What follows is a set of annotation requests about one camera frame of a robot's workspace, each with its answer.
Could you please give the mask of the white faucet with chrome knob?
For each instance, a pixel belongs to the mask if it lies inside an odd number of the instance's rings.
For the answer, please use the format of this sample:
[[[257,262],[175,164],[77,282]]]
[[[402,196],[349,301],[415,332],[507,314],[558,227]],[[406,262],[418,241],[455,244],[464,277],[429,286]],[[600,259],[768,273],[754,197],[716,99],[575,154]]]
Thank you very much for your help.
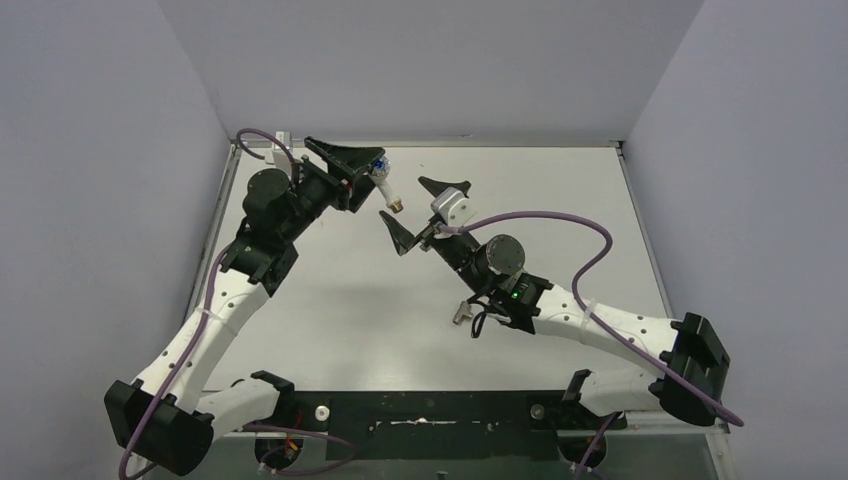
[[[403,211],[404,206],[401,197],[394,191],[388,181],[390,171],[391,164],[389,159],[386,156],[382,156],[371,168],[369,178],[383,197],[385,206],[393,214],[398,214]]]

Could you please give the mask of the metal tee pipe fitting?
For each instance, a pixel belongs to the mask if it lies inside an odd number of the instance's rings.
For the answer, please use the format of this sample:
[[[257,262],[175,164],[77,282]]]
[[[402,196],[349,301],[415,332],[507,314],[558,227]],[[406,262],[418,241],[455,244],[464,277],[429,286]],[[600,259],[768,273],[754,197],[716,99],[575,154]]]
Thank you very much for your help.
[[[451,322],[454,325],[462,325],[465,322],[472,321],[474,318],[474,313],[472,312],[471,305],[463,300],[460,302],[455,314],[452,317]]]

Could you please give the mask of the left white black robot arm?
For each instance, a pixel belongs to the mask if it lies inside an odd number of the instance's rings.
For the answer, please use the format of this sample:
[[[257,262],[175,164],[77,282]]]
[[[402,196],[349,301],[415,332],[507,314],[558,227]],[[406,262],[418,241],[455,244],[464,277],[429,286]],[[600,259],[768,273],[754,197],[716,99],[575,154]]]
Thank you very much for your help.
[[[123,453],[149,468],[184,476],[221,437],[260,420],[273,427],[295,416],[292,384],[265,371],[208,395],[204,387],[252,316],[270,300],[298,258],[296,240],[328,209],[356,212],[389,173],[381,147],[304,142],[307,158],[289,151],[246,184],[233,240],[212,261],[203,299],[154,361],[133,381],[114,382],[104,403]]]

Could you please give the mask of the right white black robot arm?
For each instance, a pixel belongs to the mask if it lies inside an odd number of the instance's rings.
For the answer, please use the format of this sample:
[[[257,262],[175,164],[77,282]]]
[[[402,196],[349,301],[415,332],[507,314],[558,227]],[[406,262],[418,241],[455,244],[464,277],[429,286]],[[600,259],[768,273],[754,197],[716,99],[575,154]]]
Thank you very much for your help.
[[[469,182],[447,183],[427,177],[420,184],[432,195],[432,217],[417,234],[388,212],[380,217],[398,255],[416,247],[435,251],[472,294],[460,303],[453,323],[471,324],[472,338],[485,321],[530,335],[578,342],[629,363],[616,372],[576,371],[562,400],[564,417],[578,427],[597,418],[630,411],[664,411],[685,423],[709,427],[717,421],[743,426],[722,403],[730,357],[709,320],[688,313],[683,319],[628,312],[593,300],[579,291],[582,277],[612,249],[613,237],[602,225],[575,214],[530,210],[475,219]],[[473,231],[519,219],[547,219],[587,227],[604,240],[601,250],[562,287],[529,273],[521,243],[499,234],[481,243]]]

